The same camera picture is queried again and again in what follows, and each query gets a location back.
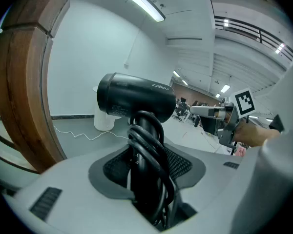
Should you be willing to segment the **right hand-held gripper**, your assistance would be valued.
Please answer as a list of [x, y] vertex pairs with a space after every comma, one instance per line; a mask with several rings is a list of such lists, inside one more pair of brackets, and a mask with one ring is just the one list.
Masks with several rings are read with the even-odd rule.
[[223, 99], [222, 107], [191, 106], [190, 112], [200, 117], [216, 118], [223, 122], [217, 130], [219, 143], [226, 147], [234, 147], [232, 141], [235, 130], [243, 118], [255, 112], [253, 96], [249, 88], [231, 94]]

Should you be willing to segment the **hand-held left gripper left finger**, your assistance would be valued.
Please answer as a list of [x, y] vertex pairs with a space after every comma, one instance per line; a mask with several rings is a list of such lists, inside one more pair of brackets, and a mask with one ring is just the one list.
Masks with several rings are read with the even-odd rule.
[[[93, 162], [123, 145], [96, 150], [52, 166], [14, 196], [5, 196], [16, 216], [36, 234], [157, 234], [130, 200], [110, 199], [98, 192], [88, 179]], [[30, 208], [48, 188], [62, 192], [42, 221]]]

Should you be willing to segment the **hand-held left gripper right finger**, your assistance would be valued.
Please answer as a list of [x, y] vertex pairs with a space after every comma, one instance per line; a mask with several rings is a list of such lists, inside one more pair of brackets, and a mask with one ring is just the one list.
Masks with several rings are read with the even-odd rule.
[[173, 143], [165, 147], [192, 163], [191, 169], [175, 179], [175, 199], [171, 206], [169, 229], [165, 234], [194, 233], [190, 227], [197, 217], [233, 179], [242, 158], [206, 152]]

